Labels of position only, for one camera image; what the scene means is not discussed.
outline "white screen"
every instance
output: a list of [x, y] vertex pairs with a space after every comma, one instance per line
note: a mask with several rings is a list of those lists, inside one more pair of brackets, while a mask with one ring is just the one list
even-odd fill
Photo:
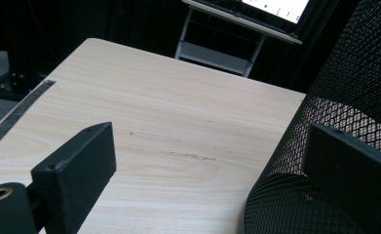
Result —
[[309, 0], [243, 0], [244, 3], [297, 23]]

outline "wooden table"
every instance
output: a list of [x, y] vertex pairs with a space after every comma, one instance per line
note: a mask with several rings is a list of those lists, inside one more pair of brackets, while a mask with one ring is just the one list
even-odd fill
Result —
[[0, 183], [113, 123], [117, 172], [80, 233], [235, 233], [303, 94], [89, 39], [0, 141]]

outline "black metal bracket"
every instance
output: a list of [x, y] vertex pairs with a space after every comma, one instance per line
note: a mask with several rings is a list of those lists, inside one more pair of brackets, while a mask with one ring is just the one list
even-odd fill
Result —
[[116, 171], [111, 123], [91, 126], [31, 170], [0, 184], [0, 233], [76, 233]]
[[302, 170], [364, 233], [381, 233], [381, 151], [311, 124]]

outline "black mesh basket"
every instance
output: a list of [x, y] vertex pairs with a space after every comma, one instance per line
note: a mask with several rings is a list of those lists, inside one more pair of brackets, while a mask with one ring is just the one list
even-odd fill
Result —
[[[251, 189], [241, 215], [240, 232], [381, 232], [381, 207], [375, 207], [381, 203], [381, 192], [377, 192], [381, 190], [381, 176], [376, 177], [381, 175], [381, 168], [369, 162], [361, 166], [359, 155], [344, 163], [348, 168], [340, 169], [337, 164], [332, 170], [345, 173], [313, 179], [303, 170], [308, 130], [313, 124], [353, 137], [361, 142], [356, 144], [367, 147], [360, 154], [369, 151], [369, 157], [375, 155], [375, 160], [381, 160], [381, 1], [361, 0], [353, 13], [316, 83]], [[322, 162], [319, 167], [308, 167], [324, 172], [328, 170], [324, 164], [328, 165], [329, 160], [336, 157], [346, 161], [352, 153], [344, 153], [342, 148], [349, 145], [320, 142], [314, 148], [320, 148]], [[321, 179], [328, 181], [330, 188], [325, 189]], [[344, 184], [354, 184], [350, 181], [358, 186], [348, 189]], [[350, 204], [356, 201], [360, 204], [352, 207]]]

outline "black strip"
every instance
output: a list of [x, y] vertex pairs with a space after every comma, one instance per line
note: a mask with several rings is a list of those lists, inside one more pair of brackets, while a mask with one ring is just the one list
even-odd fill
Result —
[[28, 97], [26, 97], [13, 112], [0, 124], [0, 141], [4, 135], [15, 125], [20, 117], [26, 112], [27, 109], [43, 95], [55, 81], [45, 81], [40, 87], [35, 89]]

